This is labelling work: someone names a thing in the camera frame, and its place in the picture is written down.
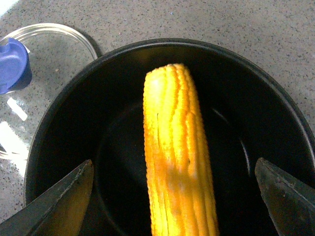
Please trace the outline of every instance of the gray countertop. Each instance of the gray countertop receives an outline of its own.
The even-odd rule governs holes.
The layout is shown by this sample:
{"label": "gray countertop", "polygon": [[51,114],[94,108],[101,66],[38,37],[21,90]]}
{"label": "gray countertop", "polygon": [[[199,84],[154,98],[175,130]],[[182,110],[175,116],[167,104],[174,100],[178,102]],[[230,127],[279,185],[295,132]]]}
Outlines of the gray countertop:
{"label": "gray countertop", "polygon": [[[0,38],[37,23],[75,28],[99,55],[162,37],[220,45],[274,77],[315,132],[314,1],[19,0],[0,16]],[[23,207],[25,165],[0,159],[0,222]]]}

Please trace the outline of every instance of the corn on the cob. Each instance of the corn on the cob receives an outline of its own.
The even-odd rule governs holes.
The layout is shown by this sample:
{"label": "corn on the cob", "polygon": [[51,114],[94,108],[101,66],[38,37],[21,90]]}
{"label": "corn on the cob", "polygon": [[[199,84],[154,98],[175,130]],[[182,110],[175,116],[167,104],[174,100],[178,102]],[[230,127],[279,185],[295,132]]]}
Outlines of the corn on the cob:
{"label": "corn on the cob", "polygon": [[153,236],[218,236],[208,145],[189,70],[169,64],[144,86],[144,138]]}

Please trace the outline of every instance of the black pot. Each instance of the black pot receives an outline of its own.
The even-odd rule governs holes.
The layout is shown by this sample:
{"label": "black pot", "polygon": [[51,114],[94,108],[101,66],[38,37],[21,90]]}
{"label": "black pot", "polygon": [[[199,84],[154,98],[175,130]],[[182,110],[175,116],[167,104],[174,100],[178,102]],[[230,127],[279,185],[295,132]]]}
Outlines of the black pot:
{"label": "black pot", "polygon": [[254,176],[259,157],[315,186],[315,140],[268,74],[224,48],[184,39],[131,44],[88,65],[58,95],[34,138],[29,204],[86,159],[94,189],[82,235],[150,235],[142,95],[147,72],[191,70],[199,94],[221,235],[276,236]]}

